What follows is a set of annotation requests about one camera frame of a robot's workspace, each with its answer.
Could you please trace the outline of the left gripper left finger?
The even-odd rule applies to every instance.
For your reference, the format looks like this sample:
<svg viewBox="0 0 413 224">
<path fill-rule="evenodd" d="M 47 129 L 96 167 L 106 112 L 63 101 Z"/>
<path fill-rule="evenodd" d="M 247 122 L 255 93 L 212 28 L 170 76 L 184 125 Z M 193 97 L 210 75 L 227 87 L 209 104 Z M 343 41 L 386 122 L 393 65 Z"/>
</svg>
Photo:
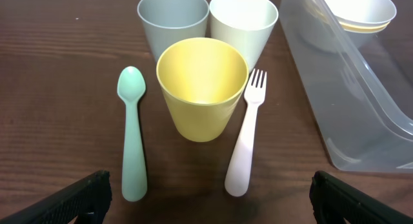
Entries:
<svg viewBox="0 0 413 224">
<path fill-rule="evenodd" d="M 110 173 L 98 170 L 47 198 L 1 219 L 1 224 L 102 224 L 110 208 Z"/>
</svg>

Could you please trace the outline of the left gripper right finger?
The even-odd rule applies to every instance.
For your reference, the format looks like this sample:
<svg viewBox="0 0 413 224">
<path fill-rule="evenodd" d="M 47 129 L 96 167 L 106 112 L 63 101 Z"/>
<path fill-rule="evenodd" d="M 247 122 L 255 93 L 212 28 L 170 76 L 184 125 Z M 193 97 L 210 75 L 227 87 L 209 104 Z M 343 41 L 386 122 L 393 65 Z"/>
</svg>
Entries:
<svg viewBox="0 0 413 224">
<path fill-rule="evenodd" d="M 309 192 L 318 224 L 412 224 L 412 218 L 319 170 Z"/>
</svg>

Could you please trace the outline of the white plastic fork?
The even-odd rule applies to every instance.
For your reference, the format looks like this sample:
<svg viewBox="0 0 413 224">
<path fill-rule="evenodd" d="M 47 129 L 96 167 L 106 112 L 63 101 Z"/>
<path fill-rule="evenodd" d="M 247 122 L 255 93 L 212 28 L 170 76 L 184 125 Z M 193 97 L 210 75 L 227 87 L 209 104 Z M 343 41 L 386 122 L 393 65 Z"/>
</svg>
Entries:
<svg viewBox="0 0 413 224">
<path fill-rule="evenodd" d="M 253 69 L 248 80 L 244 98 L 247 109 L 225 177 L 225 189 L 234 197 L 246 194 L 252 168 L 254 136 L 257 111 L 264 103 L 267 87 L 267 73 Z"/>
</svg>

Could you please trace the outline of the mint green plastic spoon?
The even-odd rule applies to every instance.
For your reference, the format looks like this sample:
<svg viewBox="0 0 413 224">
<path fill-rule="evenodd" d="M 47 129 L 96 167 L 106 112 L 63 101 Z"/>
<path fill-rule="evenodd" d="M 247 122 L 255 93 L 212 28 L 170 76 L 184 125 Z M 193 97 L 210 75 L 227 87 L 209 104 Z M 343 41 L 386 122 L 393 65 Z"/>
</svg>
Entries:
<svg viewBox="0 0 413 224">
<path fill-rule="evenodd" d="M 117 83 L 117 94 L 125 104 L 125 139 L 121 192 L 127 201 L 135 202 L 147 192 L 147 175 L 137 103 L 146 91 L 142 73 L 134 66 L 124 68 Z"/>
</svg>

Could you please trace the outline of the yellow plastic cup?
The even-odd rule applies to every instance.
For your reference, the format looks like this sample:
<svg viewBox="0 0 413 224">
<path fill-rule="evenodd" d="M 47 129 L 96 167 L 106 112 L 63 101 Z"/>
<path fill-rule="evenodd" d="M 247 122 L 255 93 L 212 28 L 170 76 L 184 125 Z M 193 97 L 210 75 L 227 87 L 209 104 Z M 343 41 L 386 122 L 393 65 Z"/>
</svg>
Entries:
<svg viewBox="0 0 413 224">
<path fill-rule="evenodd" d="M 177 131 L 195 142 L 225 129 L 249 77 L 241 53 L 223 41 L 178 41 L 159 57 L 156 76 Z"/>
</svg>

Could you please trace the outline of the yellow plastic bowl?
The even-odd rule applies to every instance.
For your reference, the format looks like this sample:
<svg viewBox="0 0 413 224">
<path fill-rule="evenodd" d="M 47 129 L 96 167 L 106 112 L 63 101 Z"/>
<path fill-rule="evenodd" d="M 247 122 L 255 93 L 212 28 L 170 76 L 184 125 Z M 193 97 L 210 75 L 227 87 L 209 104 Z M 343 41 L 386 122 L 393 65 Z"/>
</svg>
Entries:
<svg viewBox="0 0 413 224">
<path fill-rule="evenodd" d="M 306 0 L 305 1 L 305 8 L 307 12 L 311 13 L 315 18 L 320 19 L 322 22 L 328 24 L 327 18 L 324 16 L 324 14 L 321 12 L 321 10 L 318 8 L 317 4 L 315 2 Z M 346 31 L 349 32 L 357 32 L 357 33 L 375 33 L 375 32 L 380 32 L 390 24 L 390 22 L 387 22 L 382 25 L 378 26 L 361 26 L 361 25 L 353 25 L 346 23 L 344 21 L 338 21 L 339 25 Z"/>
</svg>

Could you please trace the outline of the white plastic bowl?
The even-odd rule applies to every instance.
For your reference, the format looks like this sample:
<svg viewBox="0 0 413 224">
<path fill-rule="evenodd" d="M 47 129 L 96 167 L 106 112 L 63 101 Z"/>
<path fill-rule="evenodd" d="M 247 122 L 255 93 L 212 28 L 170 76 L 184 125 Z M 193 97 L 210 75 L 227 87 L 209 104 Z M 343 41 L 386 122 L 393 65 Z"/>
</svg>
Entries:
<svg viewBox="0 0 413 224">
<path fill-rule="evenodd" d="M 396 17 L 391 0 L 324 0 L 331 12 L 343 21 L 367 26 L 384 25 Z"/>
</svg>

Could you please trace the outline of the white plastic cup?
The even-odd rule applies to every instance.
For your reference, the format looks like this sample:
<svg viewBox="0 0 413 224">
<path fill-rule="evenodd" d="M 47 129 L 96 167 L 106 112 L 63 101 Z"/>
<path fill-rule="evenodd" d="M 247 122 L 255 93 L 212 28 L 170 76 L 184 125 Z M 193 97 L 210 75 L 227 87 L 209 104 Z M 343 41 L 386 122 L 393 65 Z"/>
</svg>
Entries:
<svg viewBox="0 0 413 224">
<path fill-rule="evenodd" d="M 236 48 L 255 67 L 279 12 L 270 0 L 211 0 L 210 35 Z"/>
</svg>

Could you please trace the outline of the grey plastic cup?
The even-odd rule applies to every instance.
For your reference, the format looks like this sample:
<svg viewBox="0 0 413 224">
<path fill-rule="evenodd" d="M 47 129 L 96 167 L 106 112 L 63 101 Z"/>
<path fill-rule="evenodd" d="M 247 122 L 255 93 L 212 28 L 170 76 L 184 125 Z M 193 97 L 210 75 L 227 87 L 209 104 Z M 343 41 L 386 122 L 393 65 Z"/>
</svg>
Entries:
<svg viewBox="0 0 413 224">
<path fill-rule="evenodd" d="M 205 37 L 209 5 L 206 0 L 140 0 L 137 14 L 157 61 L 174 43 Z"/>
</svg>

